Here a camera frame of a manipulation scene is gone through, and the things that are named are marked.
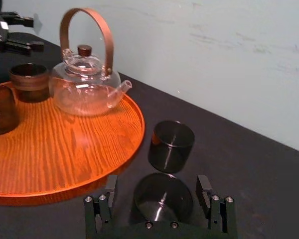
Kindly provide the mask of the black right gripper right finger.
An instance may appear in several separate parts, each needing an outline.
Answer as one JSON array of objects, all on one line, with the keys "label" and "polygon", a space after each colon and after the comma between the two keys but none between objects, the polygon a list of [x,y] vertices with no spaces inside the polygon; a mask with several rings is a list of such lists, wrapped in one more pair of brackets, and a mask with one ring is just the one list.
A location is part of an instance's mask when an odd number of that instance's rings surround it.
[{"label": "black right gripper right finger", "polygon": [[236,234],[237,221],[233,197],[221,198],[214,193],[205,175],[197,176],[195,192],[205,218],[208,220],[206,234]]}]

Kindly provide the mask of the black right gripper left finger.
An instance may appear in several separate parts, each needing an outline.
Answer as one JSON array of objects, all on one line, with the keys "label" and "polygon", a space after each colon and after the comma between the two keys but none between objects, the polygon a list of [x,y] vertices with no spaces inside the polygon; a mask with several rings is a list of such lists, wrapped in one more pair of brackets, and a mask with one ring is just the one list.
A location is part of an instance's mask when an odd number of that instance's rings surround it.
[{"label": "black right gripper left finger", "polygon": [[116,201],[117,181],[117,175],[108,176],[105,193],[96,198],[88,195],[84,199],[85,233],[87,236],[96,236],[98,234],[95,221],[97,215],[101,219],[102,231],[107,232],[112,229],[112,211]]}]

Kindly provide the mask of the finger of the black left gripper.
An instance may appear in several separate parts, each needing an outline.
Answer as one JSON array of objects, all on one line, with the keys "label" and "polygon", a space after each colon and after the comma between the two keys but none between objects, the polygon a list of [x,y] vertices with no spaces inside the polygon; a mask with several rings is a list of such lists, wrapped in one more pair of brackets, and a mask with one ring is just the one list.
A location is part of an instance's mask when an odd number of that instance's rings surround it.
[{"label": "finger of the black left gripper", "polygon": [[2,11],[0,16],[8,25],[22,25],[24,27],[30,27],[34,29],[34,32],[38,34],[42,29],[42,22],[39,20],[38,14],[34,14],[32,17],[21,16],[15,11]]},{"label": "finger of the black left gripper", "polygon": [[43,52],[44,43],[42,41],[21,42],[17,40],[8,40],[4,44],[6,51],[30,55],[32,52]]}]

